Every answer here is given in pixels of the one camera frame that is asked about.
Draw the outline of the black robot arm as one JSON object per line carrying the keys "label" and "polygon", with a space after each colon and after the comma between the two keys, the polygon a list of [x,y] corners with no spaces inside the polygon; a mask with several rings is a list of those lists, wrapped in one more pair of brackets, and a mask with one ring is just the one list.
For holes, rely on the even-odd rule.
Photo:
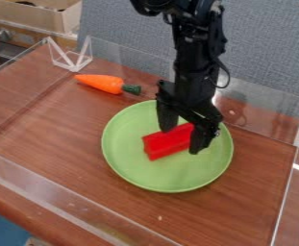
{"label": "black robot arm", "polygon": [[210,147],[219,134],[222,113],[213,103],[218,74],[227,70],[219,60],[227,38],[222,30],[221,0],[130,0],[144,16],[163,16],[172,27],[176,50],[175,80],[159,81],[156,116],[160,131],[175,129],[180,119],[192,124],[188,153]]}

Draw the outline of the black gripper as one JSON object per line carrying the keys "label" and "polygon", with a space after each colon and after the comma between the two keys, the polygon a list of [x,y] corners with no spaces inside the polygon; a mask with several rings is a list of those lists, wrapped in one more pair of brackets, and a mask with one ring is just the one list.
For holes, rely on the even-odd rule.
{"label": "black gripper", "polygon": [[209,63],[201,68],[174,65],[175,81],[158,81],[156,116],[160,131],[170,132],[182,117],[194,125],[188,153],[196,155],[210,147],[219,135],[222,114],[213,103],[217,93],[219,65]]}

